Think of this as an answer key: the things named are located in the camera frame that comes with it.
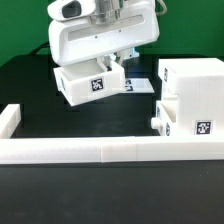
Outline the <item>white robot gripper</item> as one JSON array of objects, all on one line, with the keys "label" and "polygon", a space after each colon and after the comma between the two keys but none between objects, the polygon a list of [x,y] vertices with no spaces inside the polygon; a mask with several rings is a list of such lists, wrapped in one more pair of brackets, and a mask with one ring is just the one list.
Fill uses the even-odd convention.
[{"label": "white robot gripper", "polygon": [[100,67],[111,71],[110,61],[101,56],[116,52],[121,65],[122,50],[159,37],[155,0],[55,0],[47,12],[51,55],[60,66],[100,57]]}]

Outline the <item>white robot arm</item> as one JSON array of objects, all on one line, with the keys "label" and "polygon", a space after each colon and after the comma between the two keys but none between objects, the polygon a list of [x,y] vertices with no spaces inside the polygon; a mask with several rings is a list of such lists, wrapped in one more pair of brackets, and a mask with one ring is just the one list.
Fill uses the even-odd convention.
[{"label": "white robot arm", "polygon": [[55,0],[47,7],[51,55],[74,65],[155,42],[155,0]]}]

